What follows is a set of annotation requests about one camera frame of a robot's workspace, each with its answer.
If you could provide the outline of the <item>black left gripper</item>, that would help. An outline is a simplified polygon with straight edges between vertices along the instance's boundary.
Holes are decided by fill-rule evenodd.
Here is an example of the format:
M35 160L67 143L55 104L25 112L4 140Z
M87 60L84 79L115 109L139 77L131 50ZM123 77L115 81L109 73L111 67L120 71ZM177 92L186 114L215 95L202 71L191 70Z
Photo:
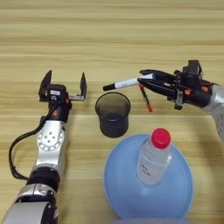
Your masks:
M44 79L41 81L38 96L41 101L47 100L47 87L51 83L52 78L52 71L49 70ZM72 109L72 101L83 102L86 99L87 95L87 81L85 74L82 73L80 79L80 94L77 95L69 95L63 104L60 104L50 115L42 116L40 121L43 122L44 120L53 120L53 121L60 121L63 123L67 123L69 112Z

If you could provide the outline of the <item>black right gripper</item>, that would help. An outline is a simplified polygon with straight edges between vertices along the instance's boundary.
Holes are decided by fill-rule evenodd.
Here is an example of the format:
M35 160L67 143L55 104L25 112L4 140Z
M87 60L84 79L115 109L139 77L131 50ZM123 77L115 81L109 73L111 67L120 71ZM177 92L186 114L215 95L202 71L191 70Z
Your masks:
M201 70L196 73L176 70L173 75L159 70L145 69L141 70L140 74L143 77L151 74L151 80L138 78L138 82L152 92L167 96L168 101L175 103L175 109L182 109L184 103L202 109L211 100L214 84L203 79ZM170 85L175 82L175 89L156 82Z

